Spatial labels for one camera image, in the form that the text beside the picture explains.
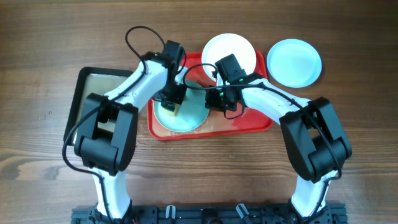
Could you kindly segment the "green yellow sponge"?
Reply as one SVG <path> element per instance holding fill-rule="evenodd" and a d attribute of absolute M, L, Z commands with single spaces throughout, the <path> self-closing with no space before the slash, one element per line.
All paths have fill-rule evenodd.
<path fill-rule="evenodd" d="M 160 111 L 168 116 L 176 116 L 179 109 L 180 105 L 178 103 L 169 103 L 166 101 L 160 103 Z"/>

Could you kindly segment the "light blue plate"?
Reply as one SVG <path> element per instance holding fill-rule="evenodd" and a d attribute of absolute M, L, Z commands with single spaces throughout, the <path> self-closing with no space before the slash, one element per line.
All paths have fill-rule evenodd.
<path fill-rule="evenodd" d="M 192 131 L 206 120 L 210 112 L 205 108 L 205 91 L 187 89 L 183 103 L 175 116 L 169 115 L 161 107 L 160 102 L 153 102 L 157 121 L 166 129 L 174 132 Z"/>
<path fill-rule="evenodd" d="M 299 39 L 285 39 L 273 45 L 267 54 L 266 64 L 273 79 L 290 88 L 309 86 L 322 73 L 318 51 Z"/>

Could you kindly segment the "white plate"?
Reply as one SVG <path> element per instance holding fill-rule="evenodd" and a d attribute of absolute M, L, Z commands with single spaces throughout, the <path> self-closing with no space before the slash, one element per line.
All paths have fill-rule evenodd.
<path fill-rule="evenodd" d="M 230 54 L 236 57 L 240 67 L 247 74 L 254 71 L 257 61 L 254 47 L 238 34 L 226 33 L 212 38 L 203 49 L 201 62 L 215 65 L 217 61 Z"/>

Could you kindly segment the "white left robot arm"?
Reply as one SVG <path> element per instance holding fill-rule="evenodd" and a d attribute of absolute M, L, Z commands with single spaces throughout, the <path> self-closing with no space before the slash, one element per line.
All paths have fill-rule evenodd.
<path fill-rule="evenodd" d="M 169 40 L 161 52 L 140 56 L 136 71 L 117 88 L 85 98 L 64 145 L 74 147 L 82 172 L 94 177 L 98 203 L 73 210 L 72 223 L 134 222 L 125 170 L 136 147 L 138 115 L 152 98 L 172 111 L 182 104 L 187 88 L 175 78 L 185 56 L 183 47 Z"/>

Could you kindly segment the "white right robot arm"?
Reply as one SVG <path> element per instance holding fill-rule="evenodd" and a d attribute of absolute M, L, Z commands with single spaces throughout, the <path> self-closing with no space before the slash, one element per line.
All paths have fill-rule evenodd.
<path fill-rule="evenodd" d="M 352 147 L 332 103 L 300 98 L 272 85 L 261 74 L 247 74 L 235 55 L 213 64 L 217 85 L 206 92 L 206 107 L 226 113 L 237 104 L 261 112 L 281 128 L 289 161 L 298 178 L 290 198 L 290 218 L 310 223 L 325 208 L 330 182 L 342 176 Z"/>

